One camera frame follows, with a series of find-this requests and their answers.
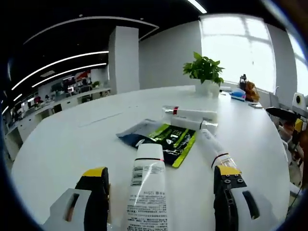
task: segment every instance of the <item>white round table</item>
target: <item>white round table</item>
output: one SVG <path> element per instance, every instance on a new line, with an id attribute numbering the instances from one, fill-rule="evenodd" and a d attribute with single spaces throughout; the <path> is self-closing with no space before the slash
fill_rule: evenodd
<path id="1" fill-rule="evenodd" d="M 126 210 L 136 150 L 116 133 L 149 118 L 160 120 L 163 105 L 218 113 L 217 139 L 258 188 L 282 221 L 289 201 L 289 173 L 283 144 L 264 109 L 229 95 L 207 99 L 194 86 L 140 90 L 78 105 L 44 119 L 29 135 L 12 168 L 21 199 L 43 224 L 50 206 L 74 188 L 90 168 L 106 166 L 111 183 L 111 219 L 119 226 Z M 215 230 L 213 178 L 204 154 L 192 147 L 178 169 L 167 167 L 167 199 L 173 230 Z"/>

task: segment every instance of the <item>white tube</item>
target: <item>white tube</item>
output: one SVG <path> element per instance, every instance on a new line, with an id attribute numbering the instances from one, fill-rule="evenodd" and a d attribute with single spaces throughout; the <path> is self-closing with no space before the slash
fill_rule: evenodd
<path id="1" fill-rule="evenodd" d="M 163 147 L 141 144 L 130 184 L 124 230 L 168 230 Z"/>
<path id="2" fill-rule="evenodd" d="M 202 129 L 200 133 L 201 141 L 205 148 L 206 158 L 213 170 L 217 165 L 224 165 L 238 169 L 229 153 L 224 151 L 221 144 L 211 134 L 211 132 L 209 132 L 207 129 Z"/>
<path id="3" fill-rule="evenodd" d="M 217 113 L 213 111 L 185 110 L 177 106 L 164 106 L 168 115 L 178 115 L 185 118 L 200 118 L 211 123 L 217 123 Z"/>
<path id="4" fill-rule="evenodd" d="M 188 118 L 178 117 L 178 116 L 172 116 L 170 120 L 171 125 L 181 127 L 181 128 L 187 128 L 191 130 L 200 130 L 200 129 L 208 129 L 212 134 L 216 133 L 217 124 L 207 122 L 205 120 L 191 120 Z"/>

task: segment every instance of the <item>barcode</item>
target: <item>barcode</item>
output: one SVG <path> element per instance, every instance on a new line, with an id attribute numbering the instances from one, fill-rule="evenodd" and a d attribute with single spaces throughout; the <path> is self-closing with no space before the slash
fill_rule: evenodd
<path id="1" fill-rule="evenodd" d="M 133 177 L 131 179 L 131 186 L 141 186 L 142 184 L 143 167 L 135 167 L 133 169 Z"/>

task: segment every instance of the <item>red band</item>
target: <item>red band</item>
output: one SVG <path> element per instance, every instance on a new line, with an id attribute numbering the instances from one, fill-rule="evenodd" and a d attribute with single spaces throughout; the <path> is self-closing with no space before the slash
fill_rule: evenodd
<path id="1" fill-rule="evenodd" d="M 176 114 L 178 113 L 178 108 L 179 108 L 179 107 L 173 108 L 173 114 L 174 114 L 174 115 L 176 115 Z"/>

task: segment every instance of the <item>led light strip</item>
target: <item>led light strip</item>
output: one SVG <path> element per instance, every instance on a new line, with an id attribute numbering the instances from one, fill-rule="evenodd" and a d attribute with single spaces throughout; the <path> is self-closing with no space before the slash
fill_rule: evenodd
<path id="1" fill-rule="evenodd" d="M 187 0 L 187 1 L 189 1 L 201 13 L 207 13 L 207 11 L 196 0 Z"/>
<path id="2" fill-rule="evenodd" d="M 52 65 L 55 65 L 55 64 L 58 64 L 60 62 L 63 62 L 63 61 L 66 61 L 66 60 L 69 60 L 69 59 L 75 59 L 75 58 L 78 58 L 78 57 L 82 57 L 82 56 L 87 56 L 87 55 L 93 55 L 93 54 L 104 54 L 104 53 L 109 53 L 109 51 L 98 51 L 98 52 L 91 52 L 91 53 L 85 53 L 85 54 L 79 54 L 79 55 L 75 55 L 75 56 L 72 56 L 72 57 L 68 57 L 68 58 L 65 58 L 65 59 L 61 59 L 61 60 L 58 60 L 56 62 L 53 62 L 51 64 L 48 64 L 38 70 L 36 70 L 35 72 L 32 72 L 30 75 L 26 76 L 25 78 L 23 78 L 22 80 L 20 80 L 13 88 L 12 90 L 14 90 L 15 88 L 17 88 L 22 82 L 24 82 L 26 79 L 30 78 L 31 76 L 33 76 L 34 74 L 36 74 L 37 72 L 47 68 L 47 67 L 50 67 Z"/>
<path id="3" fill-rule="evenodd" d="M 17 96 L 13 101 L 15 102 L 18 98 L 20 98 L 22 96 L 22 94 L 20 94 L 19 96 Z"/>
<path id="4" fill-rule="evenodd" d="M 8 110 L 8 106 L 3 110 L 2 115 L 5 113 L 6 110 Z"/>
<path id="5" fill-rule="evenodd" d="M 82 66 L 82 67 L 75 68 L 75 69 L 72 69 L 72 70 L 69 70 L 69 71 L 64 71 L 64 72 L 62 72 L 62 73 L 59 73 L 59 74 L 56 74 L 56 75 L 51 76 L 51 77 L 49 77 L 49 78 L 46 78 L 46 79 L 44 79 L 43 81 L 38 82 L 37 84 L 34 84 L 32 87 L 34 88 L 34 87 L 36 87 L 37 85 L 39 85 L 39 84 L 41 84 L 41 83 L 43 83 L 43 82 L 45 82 L 45 81 L 47 81 L 47 80 L 49 80 L 49 79 L 52 79 L 52 78 L 55 78 L 55 77 L 57 77 L 57 76 L 66 74 L 66 73 L 68 73 L 68 72 L 72 72 L 72 71 L 76 71 L 76 70 L 83 69 L 83 68 L 88 68 L 88 67 L 101 66 L 101 65 L 107 65 L 107 63 L 103 63 L 103 64 L 93 64 L 93 65 L 89 65 L 89 66 Z"/>

